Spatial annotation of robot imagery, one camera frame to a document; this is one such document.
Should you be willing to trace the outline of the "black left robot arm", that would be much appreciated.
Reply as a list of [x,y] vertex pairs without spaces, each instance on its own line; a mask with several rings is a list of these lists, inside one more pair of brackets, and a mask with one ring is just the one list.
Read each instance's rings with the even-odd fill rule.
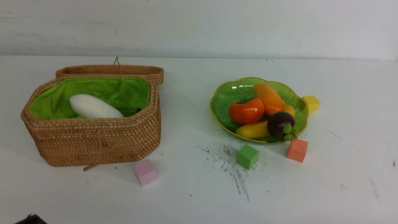
[[30,214],[25,219],[22,219],[15,224],[47,224],[40,216],[37,214]]

